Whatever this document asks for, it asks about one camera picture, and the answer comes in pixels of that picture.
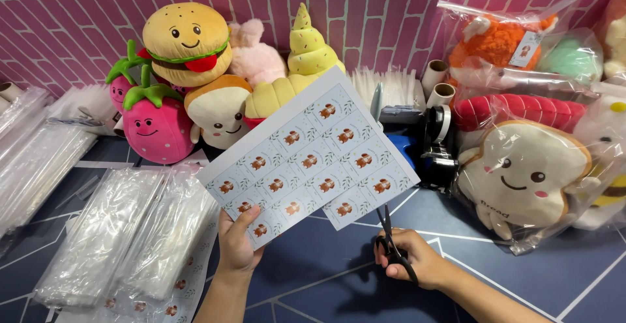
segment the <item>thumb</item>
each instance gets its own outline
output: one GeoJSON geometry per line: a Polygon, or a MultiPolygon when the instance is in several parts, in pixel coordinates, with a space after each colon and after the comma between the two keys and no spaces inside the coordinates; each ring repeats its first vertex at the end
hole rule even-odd
{"type": "Polygon", "coordinates": [[[387,276],[393,279],[410,280],[409,273],[401,264],[390,264],[387,266],[387,276]]]}
{"type": "Polygon", "coordinates": [[[261,214],[261,207],[259,205],[252,206],[252,208],[239,215],[239,218],[235,220],[235,223],[233,223],[229,232],[243,235],[246,233],[248,226],[254,222],[254,219],[256,219],[259,214],[261,214]]]}

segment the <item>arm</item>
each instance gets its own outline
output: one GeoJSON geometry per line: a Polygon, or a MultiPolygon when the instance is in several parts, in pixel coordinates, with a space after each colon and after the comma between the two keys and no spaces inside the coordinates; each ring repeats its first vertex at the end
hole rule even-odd
{"type": "MultiPolygon", "coordinates": [[[[384,232],[381,231],[379,235],[384,236],[384,232]]],[[[443,259],[416,231],[393,229],[393,240],[399,248],[409,253],[408,260],[418,276],[420,287],[442,291],[479,323],[549,322],[443,259]]],[[[410,280],[402,265],[389,264],[382,246],[374,248],[374,255],[376,264],[386,268],[388,277],[410,280]]]]}
{"type": "Polygon", "coordinates": [[[248,286],[264,249],[252,251],[246,229],[260,213],[261,207],[255,205],[233,222],[223,209],[220,211],[220,263],[194,323],[244,320],[248,286]]]}

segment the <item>right hand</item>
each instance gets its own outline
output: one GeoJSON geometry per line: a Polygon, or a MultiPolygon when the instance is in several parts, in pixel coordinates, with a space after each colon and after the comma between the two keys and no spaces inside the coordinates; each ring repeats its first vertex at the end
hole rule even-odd
{"type": "MultiPolygon", "coordinates": [[[[418,277],[419,287],[427,290],[441,289],[450,281],[452,274],[459,270],[456,265],[437,254],[415,230],[394,228],[391,234],[395,245],[408,252],[407,260],[418,277]]],[[[385,232],[381,230],[378,235],[385,236],[385,232]]],[[[389,264],[382,246],[376,248],[374,245],[374,256],[376,264],[386,268],[388,277],[411,280],[402,264],[389,264]]]]}

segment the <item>brown dog illustration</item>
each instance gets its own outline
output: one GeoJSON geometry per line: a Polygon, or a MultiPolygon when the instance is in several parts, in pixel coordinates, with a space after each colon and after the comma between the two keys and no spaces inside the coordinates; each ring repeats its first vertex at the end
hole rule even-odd
{"type": "Polygon", "coordinates": [[[167,310],[165,310],[165,315],[170,315],[174,317],[176,315],[176,312],[178,312],[178,307],[176,305],[169,306],[167,310]]]}
{"type": "Polygon", "coordinates": [[[185,281],[185,279],[178,280],[176,284],[174,284],[174,288],[179,288],[180,290],[183,290],[185,286],[187,286],[187,282],[185,281]]]}
{"type": "Polygon", "coordinates": [[[359,159],[356,159],[354,162],[356,163],[356,166],[358,166],[360,169],[365,165],[372,164],[372,157],[368,153],[363,153],[361,154],[361,157],[359,159]]]}
{"type": "Polygon", "coordinates": [[[289,215],[293,215],[295,213],[298,213],[300,211],[300,205],[296,202],[292,202],[289,207],[286,207],[285,210],[287,211],[287,213],[289,215]]]}
{"type": "Polygon", "coordinates": [[[352,132],[352,130],[350,129],[344,129],[344,132],[342,132],[340,135],[337,136],[337,139],[339,139],[339,142],[341,142],[341,144],[348,142],[349,139],[352,139],[354,137],[354,132],[352,132]]]}
{"type": "Polygon", "coordinates": [[[146,309],[146,303],[143,301],[137,302],[135,304],[135,311],[137,312],[143,312],[143,310],[146,309]]]}
{"type": "Polygon", "coordinates": [[[331,179],[324,179],[324,182],[319,184],[319,189],[322,190],[322,192],[327,192],[331,188],[335,188],[335,181],[331,179]]]}
{"type": "Polygon", "coordinates": [[[269,187],[272,192],[276,192],[279,188],[282,188],[282,185],[283,183],[280,179],[274,179],[274,182],[269,187]]]}
{"type": "Polygon", "coordinates": [[[243,213],[246,210],[252,208],[252,205],[248,202],[242,202],[241,206],[239,208],[237,208],[237,210],[239,211],[239,213],[243,213]]]}
{"type": "Polygon", "coordinates": [[[233,187],[235,187],[233,183],[230,181],[224,181],[224,184],[220,186],[220,191],[222,191],[222,193],[228,193],[233,190],[233,187]]]}
{"type": "Polygon", "coordinates": [[[339,216],[344,216],[348,213],[352,213],[352,206],[349,203],[343,202],[341,203],[341,207],[337,208],[337,213],[339,216]]]}
{"type": "Polygon", "coordinates": [[[252,165],[253,169],[259,170],[262,166],[265,166],[265,158],[257,157],[257,160],[250,163],[250,165],[252,165]]]}
{"type": "Polygon", "coordinates": [[[266,234],[266,233],[267,233],[267,228],[263,224],[259,224],[259,226],[256,229],[254,229],[254,234],[257,237],[260,237],[262,234],[266,234]]]}
{"type": "Polygon", "coordinates": [[[284,138],[288,146],[291,146],[294,142],[300,140],[300,134],[295,131],[289,131],[289,135],[284,138]]]}
{"type": "Polygon", "coordinates": [[[326,104],[325,108],[319,112],[322,119],[328,119],[331,115],[335,114],[335,107],[333,104],[326,104]]]}
{"type": "Polygon", "coordinates": [[[529,52],[529,51],[530,51],[530,46],[529,46],[529,45],[527,45],[526,47],[523,47],[523,48],[521,49],[521,54],[520,54],[520,56],[521,56],[521,57],[523,57],[523,58],[525,58],[525,57],[526,57],[526,55],[528,54],[528,52],[529,52]]]}
{"type": "Polygon", "coordinates": [[[391,183],[386,179],[380,179],[380,182],[374,185],[374,191],[376,193],[383,193],[385,190],[388,190],[391,187],[391,183]]]}
{"type": "Polygon", "coordinates": [[[309,167],[314,166],[315,164],[317,164],[317,157],[314,156],[313,154],[309,154],[307,156],[307,159],[304,159],[302,161],[302,165],[304,166],[305,169],[309,169],[309,167]]]}
{"type": "Polygon", "coordinates": [[[115,307],[115,299],[106,299],[105,307],[108,309],[112,309],[115,307]]]}

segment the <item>plush eye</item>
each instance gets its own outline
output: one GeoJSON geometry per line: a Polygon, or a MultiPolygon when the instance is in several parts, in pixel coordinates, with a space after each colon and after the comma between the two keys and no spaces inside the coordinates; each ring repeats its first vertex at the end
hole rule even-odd
{"type": "Polygon", "coordinates": [[[544,182],[544,180],[546,179],[546,175],[544,173],[536,171],[530,175],[530,179],[533,180],[533,182],[535,183],[541,183],[544,182]]]}

